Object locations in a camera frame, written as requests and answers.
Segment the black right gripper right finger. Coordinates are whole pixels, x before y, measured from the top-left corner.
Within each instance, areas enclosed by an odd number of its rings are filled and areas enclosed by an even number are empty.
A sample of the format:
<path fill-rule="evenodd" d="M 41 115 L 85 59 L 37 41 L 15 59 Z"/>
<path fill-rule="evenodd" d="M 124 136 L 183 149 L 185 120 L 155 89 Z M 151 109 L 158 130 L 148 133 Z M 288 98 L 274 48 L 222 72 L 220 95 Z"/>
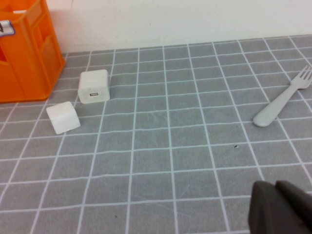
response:
<path fill-rule="evenodd" d="M 312 196 L 284 180 L 277 181 L 276 188 L 303 221 L 305 227 L 312 233 Z"/>

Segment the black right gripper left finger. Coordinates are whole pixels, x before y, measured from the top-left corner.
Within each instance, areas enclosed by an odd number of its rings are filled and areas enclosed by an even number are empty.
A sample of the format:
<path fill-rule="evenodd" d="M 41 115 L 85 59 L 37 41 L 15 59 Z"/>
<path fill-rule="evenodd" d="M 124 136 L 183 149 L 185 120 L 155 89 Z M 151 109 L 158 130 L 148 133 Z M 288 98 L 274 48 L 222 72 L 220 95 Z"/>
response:
<path fill-rule="evenodd" d="M 248 225 L 252 234 L 307 234 L 309 230 L 274 185 L 253 184 Z"/>

